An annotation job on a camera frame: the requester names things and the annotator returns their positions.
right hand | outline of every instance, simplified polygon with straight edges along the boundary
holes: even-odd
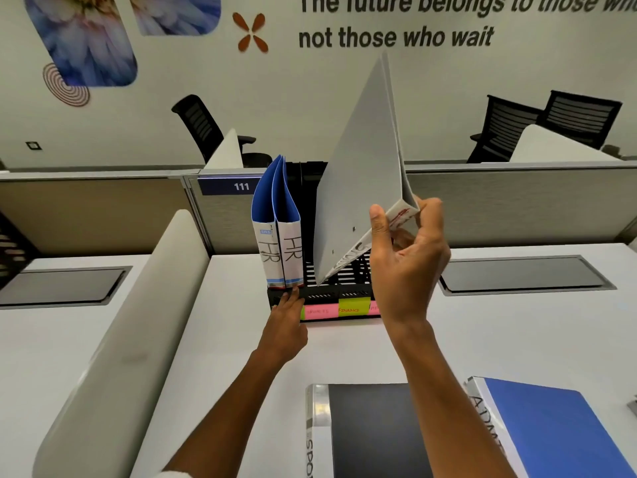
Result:
[[[374,204],[371,219],[371,285],[380,315],[393,339],[394,331],[414,330],[425,323],[436,282],[451,257],[443,233],[442,201],[417,198],[418,233],[393,234],[383,208]]]

office desk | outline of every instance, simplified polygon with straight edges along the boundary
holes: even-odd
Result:
[[[148,255],[36,259],[29,270],[132,266],[107,305],[0,310],[0,475],[29,478],[45,434]]]
[[[581,254],[617,290],[446,297],[430,310],[459,380],[471,375],[577,389],[637,470],[637,254],[625,245],[458,249],[455,258]],[[132,478],[158,472],[227,386],[266,322],[258,255],[213,256]],[[406,382],[379,319],[309,324],[308,345],[276,377],[239,475],[299,476],[305,469],[305,388],[313,383]]]

left hand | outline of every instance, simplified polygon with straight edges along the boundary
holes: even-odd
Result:
[[[267,319],[255,354],[276,369],[294,359],[308,342],[308,329],[300,324],[304,303],[305,299],[299,298],[299,288],[295,287],[291,296],[283,294]]]

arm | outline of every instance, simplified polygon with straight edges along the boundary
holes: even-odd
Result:
[[[436,478],[515,478],[427,321],[429,300],[451,252],[443,235],[442,202],[418,203],[416,237],[402,230],[390,234],[383,209],[370,208],[370,263],[374,297],[407,375],[431,469]]]
[[[299,325],[304,299],[295,287],[272,309],[256,350],[227,391],[199,423],[164,471],[192,478],[233,478],[239,472],[252,426],[272,381],[283,365],[307,344]]]

yellow sticky note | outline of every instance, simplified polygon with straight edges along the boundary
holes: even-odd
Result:
[[[367,315],[370,311],[371,297],[339,298],[338,316]]]

